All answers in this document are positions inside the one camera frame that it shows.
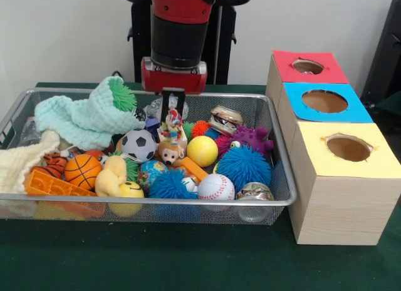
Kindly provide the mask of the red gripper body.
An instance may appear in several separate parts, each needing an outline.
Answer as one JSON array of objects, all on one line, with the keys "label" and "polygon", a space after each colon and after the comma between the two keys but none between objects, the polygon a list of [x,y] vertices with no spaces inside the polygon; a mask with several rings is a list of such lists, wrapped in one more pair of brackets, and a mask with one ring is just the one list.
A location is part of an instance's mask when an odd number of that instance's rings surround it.
[{"label": "red gripper body", "polygon": [[205,90],[207,65],[201,61],[193,69],[169,69],[155,64],[150,57],[141,62],[142,87],[145,91],[181,91],[185,94],[200,94]]}]

